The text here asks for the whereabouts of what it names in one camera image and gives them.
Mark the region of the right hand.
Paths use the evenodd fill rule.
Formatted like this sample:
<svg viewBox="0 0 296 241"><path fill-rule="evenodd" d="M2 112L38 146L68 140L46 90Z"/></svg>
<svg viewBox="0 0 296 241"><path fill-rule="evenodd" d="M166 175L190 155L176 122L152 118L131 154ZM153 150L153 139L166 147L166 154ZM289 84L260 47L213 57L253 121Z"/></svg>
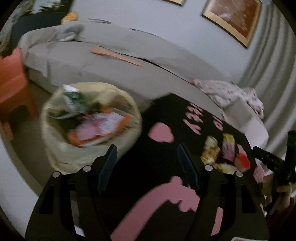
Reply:
<svg viewBox="0 0 296 241"><path fill-rule="evenodd" d="M273 180L274 174L263 178L262 194L265 197L265 211L268 215L275 212L283 212L290 205L292 184L289 182L284 186L276 187Z"/></svg>

